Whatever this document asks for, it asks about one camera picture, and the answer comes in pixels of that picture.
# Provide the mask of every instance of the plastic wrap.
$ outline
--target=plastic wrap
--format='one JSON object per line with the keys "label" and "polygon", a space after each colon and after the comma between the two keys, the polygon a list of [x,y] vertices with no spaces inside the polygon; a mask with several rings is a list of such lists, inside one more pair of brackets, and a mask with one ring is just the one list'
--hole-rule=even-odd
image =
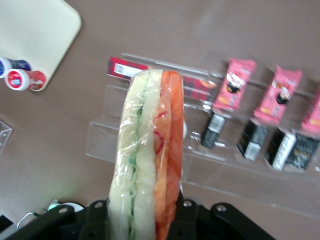
{"label": "plastic wrap", "polygon": [[183,155],[183,81],[145,70],[126,96],[109,193],[112,240],[164,240],[176,212]]}

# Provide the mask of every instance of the pink snack package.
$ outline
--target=pink snack package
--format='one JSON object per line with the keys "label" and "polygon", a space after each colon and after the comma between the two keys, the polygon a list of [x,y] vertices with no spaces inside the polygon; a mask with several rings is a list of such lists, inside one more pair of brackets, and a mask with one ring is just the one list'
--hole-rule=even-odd
{"label": "pink snack package", "polygon": [[213,107],[238,110],[251,74],[256,69],[253,60],[230,58],[230,64]]}
{"label": "pink snack package", "polygon": [[277,65],[272,82],[253,114],[259,119],[279,123],[301,77],[301,70],[283,70]]}
{"label": "pink snack package", "polygon": [[302,120],[302,129],[309,131],[320,131],[320,87],[315,93],[315,97]]}

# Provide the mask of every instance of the wire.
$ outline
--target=wire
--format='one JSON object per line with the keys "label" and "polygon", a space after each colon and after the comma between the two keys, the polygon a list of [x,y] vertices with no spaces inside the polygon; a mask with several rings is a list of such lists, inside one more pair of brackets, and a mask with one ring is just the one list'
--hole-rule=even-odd
{"label": "wire", "polygon": [[18,224],[16,225],[16,228],[17,229],[20,229],[20,224],[21,224],[21,222],[23,221],[23,220],[25,220],[29,215],[33,215],[33,216],[35,216],[35,217],[39,217],[40,215],[38,214],[38,213],[36,213],[36,212],[28,212],[19,222],[18,222]]}

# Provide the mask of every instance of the brown table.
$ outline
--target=brown table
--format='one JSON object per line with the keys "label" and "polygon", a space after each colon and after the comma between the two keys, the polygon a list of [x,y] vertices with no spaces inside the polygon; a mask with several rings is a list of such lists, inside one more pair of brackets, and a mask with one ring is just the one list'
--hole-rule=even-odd
{"label": "brown table", "polygon": [[[302,89],[320,79],[320,2],[67,0],[82,30],[43,92],[0,82],[0,119],[14,132],[0,156],[0,212],[17,223],[52,199],[84,205],[109,192],[114,165],[85,155],[88,123],[102,111],[108,56],[131,53],[220,71],[228,57],[274,70],[301,68]],[[320,221],[184,186],[209,207],[229,202],[277,239],[319,239]]]}

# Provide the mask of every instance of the screw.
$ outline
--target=screw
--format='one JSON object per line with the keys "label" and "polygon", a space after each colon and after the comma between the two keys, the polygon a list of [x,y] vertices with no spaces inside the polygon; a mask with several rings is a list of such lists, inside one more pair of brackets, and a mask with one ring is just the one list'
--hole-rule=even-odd
{"label": "screw", "polygon": [[104,204],[102,203],[102,201],[99,201],[97,202],[95,205],[94,205],[94,208],[95,209],[98,209],[98,208],[101,208]]}
{"label": "screw", "polygon": [[216,209],[218,209],[219,212],[225,212],[227,211],[226,207],[223,205],[216,206]]}
{"label": "screw", "polygon": [[185,200],[185,201],[183,202],[183,206],[185,206],[185,207],[190,207],[191,205],[192,205],[192,202],[189,201],[189,200]]}
{"label": "screw", "polygon": [[61,209],[58,211],[58,213],[64,214],[64,213],[66,213],[67,211],[68,211],[68,208],[64,207],[64,208],[61,208]]}

